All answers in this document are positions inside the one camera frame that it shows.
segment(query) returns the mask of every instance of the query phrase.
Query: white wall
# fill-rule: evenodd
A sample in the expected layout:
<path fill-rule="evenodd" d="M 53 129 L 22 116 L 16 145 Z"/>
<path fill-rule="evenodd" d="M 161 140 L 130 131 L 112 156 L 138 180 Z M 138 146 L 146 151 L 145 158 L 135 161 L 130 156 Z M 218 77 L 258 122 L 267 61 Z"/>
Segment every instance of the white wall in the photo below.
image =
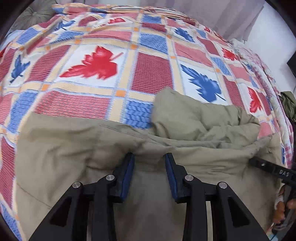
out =
<path fill-rule="evenodd" d="M 296 38 L 268 3 L 264 4 L 245 44 L 268 65 L 280 91 L 293 92 L 296 78 L 287 62 L 296 50 Z"/>

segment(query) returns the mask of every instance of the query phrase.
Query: metal screw head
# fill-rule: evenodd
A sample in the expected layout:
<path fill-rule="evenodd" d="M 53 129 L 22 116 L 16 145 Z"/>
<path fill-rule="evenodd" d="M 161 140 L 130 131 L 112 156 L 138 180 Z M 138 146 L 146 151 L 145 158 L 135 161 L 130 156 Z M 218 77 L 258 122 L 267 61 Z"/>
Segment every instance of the metal screw head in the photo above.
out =
<path fill-rule="evenodd" d="M 185 176 L 185 180 L 186 181 L 192 181 L 193 180 L 193 176 L 192 175 L 186 175 Z"/>
<path fill-rule="evenodd" d="M 221 182 L 221 183 L 219 183 L 219 187 L 225 189 L 225 188 L 227 188 L 227 184 L 224 182 Z"/>
<path fill-rule="evenodd" d="M 73 184 L 72 184 L 72 187 L 74 187 L 74 188 L 78 188 L 78 187 L 80 187 L 80 182 L 74 182 Z"/>
<path fill-rule="evenodd" d="M 106 176 L 106 179 L 108 181 L 112 181 L 115 177 L 112 174 L 109 174 L 108 176 Z"/>

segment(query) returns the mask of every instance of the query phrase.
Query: blue gripper pad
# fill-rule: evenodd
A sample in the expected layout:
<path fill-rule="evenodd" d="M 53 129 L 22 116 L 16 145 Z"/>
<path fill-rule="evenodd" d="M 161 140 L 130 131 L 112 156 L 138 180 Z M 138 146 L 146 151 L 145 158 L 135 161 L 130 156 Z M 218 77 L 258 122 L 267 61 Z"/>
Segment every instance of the blue gripper pad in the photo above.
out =
<path fill-rule="evenodd" d="M 133 169 L 135 167 L 135 156 L 131 155 L 131 159 L 128 163 L 128 167 L 126 169 L 126 173 L 124 175 L 123 181 L 122 181 L 122 191 L 121 191 L 121 199 L 124 201 L 128 195 L 128 189 L 131 183 L 131 178 L 133 176 Z"/>
<path fill-rule="evenodd" d="M 168 154 L 165 155 L 165 168 L 168 175 L 168 182 L 170 184 L 170 191 L 172 193 L 172 197 L 177 202 L 178 195 L 177 195 L 177 181 L 174 175 L 174 171 L 172 168 L 172 164 L 170 162 L 170 159 L 168 157 Z"/>

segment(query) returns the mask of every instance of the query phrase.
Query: pink checkered cloth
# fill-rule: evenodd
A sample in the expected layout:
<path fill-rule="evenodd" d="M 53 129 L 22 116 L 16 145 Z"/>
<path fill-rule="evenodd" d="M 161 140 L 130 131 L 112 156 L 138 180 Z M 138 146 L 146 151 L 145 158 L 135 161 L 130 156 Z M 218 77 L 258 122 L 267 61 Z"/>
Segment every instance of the pink checkered cloth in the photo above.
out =
<path fill-rule="evenodd" d="M 84 4 L 54 9 L 57 15 L 23 32 L 0 59 L 0 206 L 19 240 L 24 236 L 14 159 L 32 112 L 148 128 L 155 94 L 169 86 L 254 115 L 258 138 L 279 133 L 283 165 L 289 164 L 290 126 L 275 110 L 274 80 L 265 66 L 262 73 L 253 68 L 251 53 L 243 56 L 215 31 L 173 10 Z"/>

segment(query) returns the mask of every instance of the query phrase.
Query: blue leaf print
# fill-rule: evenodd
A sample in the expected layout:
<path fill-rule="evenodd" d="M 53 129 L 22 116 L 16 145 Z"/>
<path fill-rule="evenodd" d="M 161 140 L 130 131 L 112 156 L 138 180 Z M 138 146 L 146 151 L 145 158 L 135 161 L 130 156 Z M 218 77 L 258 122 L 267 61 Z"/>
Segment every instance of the blue leaf print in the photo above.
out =
<path fill-rule="evenodd" d="M 184 65 L 181 65 L 182 70 L 190 75 L 192 79 L 189 79 L 191 83 L 200 87 L 196 89 L 199 92 L 199 95 L 204 98 L 207 102 L 213 102 L 217 100 L 217 97 L 223 99 L 219 94 L 222 94 L 222 91 L 217 83 L 217 81 L 209 79 L 206 75 L 197 73 L 194 69 L 188 68 Z"/>
<path fill-rule="evenodd" d="M 63 21 L 61 21 L 61 22 L 59 22 L 58 26 L 54 30 L 57 31 L 60 28 L 66 30 L 64 27 L 71 26 L 73 23 L 75 23 L 74 20 L 71 20 L 70 22 L 67 22 L 67 23 L 63 23 Z"/>
<path fill-rule="evenodd" d="M 20 60 L 20 55 L 17 57 L 17 59 L 15 60 L 15 68 L 13 69 L 12 73 L 11 73 L 11 77 L 13 78 L 10 83 L 12 83 L 18 76 L 23 77 L 23 75 L 21 75 L 21 73 L 30 65 L 30 61 L 22 64 L 21 60 Z"/>
<path fill-rule="evenodd" d="M 177 28 L 175 30 L 175 33 L 182 36 L 183 38 L 185 38 L 186 40 L 188 40 L 190 42 L 194 42 L 193 38 L 187 33 L 186 30 L 183 30 L 181 28 Z"/>
<path fill-rule="evenodd" d="M 245 62 L 244 62 L 244 64 L 246 65 L 246 67 L 247 67 L 249 70 L 251 70 L 251 71 L 253 72 L 252 67 L 251 67 L 248 63 L 245 63 Z"/>
<path fill-rule="evenodd" d="M 281 147 L 281 162 L 285 164 L 285 149 Z"/>

